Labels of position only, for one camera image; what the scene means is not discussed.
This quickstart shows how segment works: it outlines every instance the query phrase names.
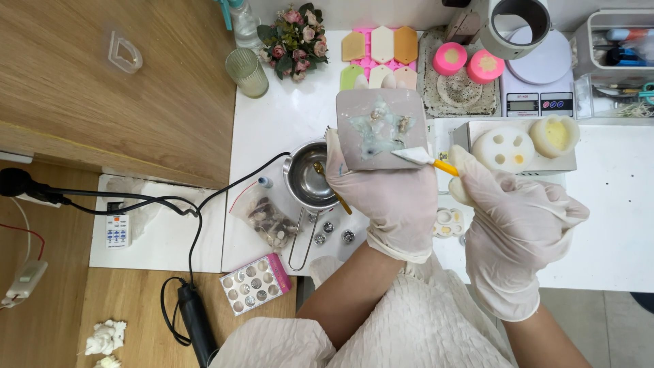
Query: orange soap bar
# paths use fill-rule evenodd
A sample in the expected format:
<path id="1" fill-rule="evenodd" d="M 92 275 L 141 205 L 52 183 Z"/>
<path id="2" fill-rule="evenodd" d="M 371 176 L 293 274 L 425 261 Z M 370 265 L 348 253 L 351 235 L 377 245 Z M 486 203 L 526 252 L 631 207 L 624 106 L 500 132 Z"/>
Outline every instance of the orange soap bar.
<path id="1" fill-rule="evenodd" d="M 345 36 L 341 42 L 342 56 L 344 62 L 363 59 L 366 57 L 366 36 L 362 33 L 352 31 Z"/>
<path id="2" fill-rule="evenodd" d="M 395 55 L 398 63 L 408 65 L 418 58 L 418 33 L 413 29 L 404 26 L 395 31 L 394 35 Z"/>

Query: small bottle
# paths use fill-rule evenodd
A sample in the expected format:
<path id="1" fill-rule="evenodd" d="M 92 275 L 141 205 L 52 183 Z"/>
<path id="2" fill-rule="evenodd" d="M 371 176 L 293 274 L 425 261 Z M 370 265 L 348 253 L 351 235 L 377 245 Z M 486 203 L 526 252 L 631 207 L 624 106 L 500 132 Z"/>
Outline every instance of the small bottle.
<path id="1" fill-rule="evenodd" d="M 270 178 L 267 176 L 260 177 L 256 182 L 266 189 L 270 189 L 273 187 L 273 181 L 270 180 Z"/>
<path id="2" fill-rule="evenodd" d="M 227 29 L 231 31 L 233 28 L 234 30 L 236 47 L 249 48 L 257 54 L 259 49 L 264 46 L 256 33 L 256 27 L 261 24 L 261 19 L 254 16 L 250 3 L 247 0 L 214 1 L 220 3 Z"/>

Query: white figurine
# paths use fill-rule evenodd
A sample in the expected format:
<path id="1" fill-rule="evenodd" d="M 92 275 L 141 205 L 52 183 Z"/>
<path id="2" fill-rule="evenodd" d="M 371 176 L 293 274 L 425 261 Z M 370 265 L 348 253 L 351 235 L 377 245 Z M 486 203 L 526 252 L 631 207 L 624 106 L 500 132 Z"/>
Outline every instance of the white figurine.
<path id="1" fill-rule="evenodd" d="M 113 355 L 105 356 L 97 361 L 93 368 L 120 368 L 120 360 Z"/>
<path id="2" fill-rule="evenodd" d="M 102 353 L 111 354 L 115 349 L 123 346 L 125 339 L 125 328 L 127 323 L 107 320 L 105 323 L 98 323 L 93 328 L 93 336 L 86 339 L 85 355 Z"/>

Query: yellow soap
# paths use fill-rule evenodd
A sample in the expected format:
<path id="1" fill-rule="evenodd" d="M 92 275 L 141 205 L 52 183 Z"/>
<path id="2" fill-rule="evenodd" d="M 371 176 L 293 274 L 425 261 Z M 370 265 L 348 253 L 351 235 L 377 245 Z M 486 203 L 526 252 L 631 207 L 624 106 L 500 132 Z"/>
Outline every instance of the yellow soap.
<path id="1" fill-rule="evenodd" d="M 570 133 L 560 121 L 548 121 L 545 125 L 545 136 L 547 140 L 559 151 L 566 149 Z"/>
<path id="2" fill-rule="evenodd" d="M 366 36 L 362 33 L 352 31 L 345 36 L 341 42 L 342 56 L 344 62 L 363 59 L 366 57 Z"/>

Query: latex glove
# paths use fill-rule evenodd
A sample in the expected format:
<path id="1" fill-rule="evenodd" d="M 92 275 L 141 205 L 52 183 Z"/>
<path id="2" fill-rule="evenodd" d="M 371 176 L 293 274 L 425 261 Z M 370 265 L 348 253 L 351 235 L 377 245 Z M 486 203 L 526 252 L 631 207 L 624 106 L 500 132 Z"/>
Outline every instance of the latex glove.
<path id="1" fill-rule="evenodd" d="M 368 245 L 395 259 L 424 263 L 438 211 L 433 166 L 349 171 L 336 129 L 327 131 L 327 183 L 370 218 Z"/>
<path id="2" fill-rule="evenodd" d="M 572 228 L 590 212 L 560 185 L 489 171 L 458 145 L 449 160 L 455 200 L 475 208 L 466 232 L 466 272 L 498 318 L 529 318 L 540 304 L 536 272 L 568 253 Z"/>

